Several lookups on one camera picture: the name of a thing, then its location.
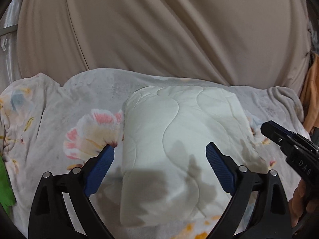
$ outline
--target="hand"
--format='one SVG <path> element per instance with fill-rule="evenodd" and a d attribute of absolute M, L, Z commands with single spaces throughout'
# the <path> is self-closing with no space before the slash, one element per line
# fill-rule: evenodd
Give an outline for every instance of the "hand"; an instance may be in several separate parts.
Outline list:
<path fill-rule="evenodd" d="M 304 180 L 300 180 L 298 187 L 293 193 L 293 197 L 289 200 L 289 210 L 291 216 L 291 226 L 295 227 L 298 223 L 299 218 L 302 216 L 304 211 L 303 197 L 306 194 L 306 183 Z M 313 213 L 316 207 L 319 205 L 319 199 L 313 199 L 307 204 L 307 212 Z"/>

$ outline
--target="orange cloth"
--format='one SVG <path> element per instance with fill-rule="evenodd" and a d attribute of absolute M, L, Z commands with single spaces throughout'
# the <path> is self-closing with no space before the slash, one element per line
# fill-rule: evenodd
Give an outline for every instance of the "orange cloth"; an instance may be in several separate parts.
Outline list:
<path fill-rule="evenodd" d="M 310 67 L 300 100 L 302 102 L 305 121 L 304 128 L 311 132 L 314 127 L 319 128 L 319 56 L 315 54 L 315 61 Z"/>

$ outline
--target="metal screw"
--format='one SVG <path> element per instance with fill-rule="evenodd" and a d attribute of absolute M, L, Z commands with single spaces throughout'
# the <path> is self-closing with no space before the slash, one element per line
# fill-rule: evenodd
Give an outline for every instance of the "metal screw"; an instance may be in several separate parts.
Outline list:
<path fill-rule="evenodd" d="M 51 175 L 50 172 L 45 172 L 45 173 L 43 174 L 43 178 L 49 178 L 50 175 Z"/>
<path fill-rule="evenodd" d="M 270 172 L 270 174 L 272 176 L 277 176 L 278 175 L 278 172 L 276 170 L 270 170 L 269 172 Z"/>
<path fill-rule="evenodd" d="M 80 167 L 73 168 L 73 169 L 72 169 L 72 172 L 73 172 L 74 174 L 78 174 L 78 173 L 81 172 L 81 168 L 80 168 Z"/>
<path fill-rule="evenodd" d="M 244 165 L 241 165 L 241 166 L 239 166 L 239 170 L 240 170 L 241 172 L 247 172 L 247 171 L 248 171 L 248 168 L 247 168 L 246 166 L 244 166 Z"/>

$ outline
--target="white quilted cushion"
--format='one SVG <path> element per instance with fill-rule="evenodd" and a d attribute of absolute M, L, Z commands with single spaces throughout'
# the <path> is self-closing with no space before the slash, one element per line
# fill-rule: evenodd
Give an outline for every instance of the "white quilted cushion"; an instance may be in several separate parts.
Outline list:
<path fill-rule="evenodd" d="M 198 86 L 145 87 L 127 101 L 121 223 L 157 225 L 221 215 L 229 202 L 205 155 L 209 142 L 237 164 L 267 172 L 249 143 L 235 94 Z"/>

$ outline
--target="flower pattern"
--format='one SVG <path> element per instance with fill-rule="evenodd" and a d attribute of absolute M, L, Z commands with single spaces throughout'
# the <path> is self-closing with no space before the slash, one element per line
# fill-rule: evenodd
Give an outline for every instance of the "flower pattern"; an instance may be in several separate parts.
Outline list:
<path fill-rule="evenodd" d="M 187 224 L 176 236 L 171 239 L 205 239 L 221 216 L 199 219 Z"/>
<path fill-rule="evenodd" d="M 249 111 L 245 110 L 245 115 L 248 119 L 251 132 L 254 137 L 254 141 L 252 141 L 255 145 L 268 145 L 270 143 L 269 139 L 265 137 L 263 134 L 261 134 L 261 125 L 263 122 L 257 118 L 256 116 L 252 115 Z"/>
<path fill-rule="evenodd" d="M 0 113 L 3 117 L 4 126 L 10 126 L 11 130 L 20 130 L 20 134 L 7 133 L 6 136 L 0 136 L 3 139 L 3 152 L 8 153 L 15 143 L 23 141 L 23 133 L 26 132 L 34 117 L 30 117 L 30 112 L 34 107 L 32 101 L 33 91 L 26 87 L 8 87 L 0 96 Z"/>
<path fill-rule="evenodd" d="M 70 159 L 84 163 L 95 157 L 105 145 L 116 147 L 123 138 L 124 115 L 122 110 L 113 114 L 108 110 L 92 109 L 66 134 L 63 150 Z"/>

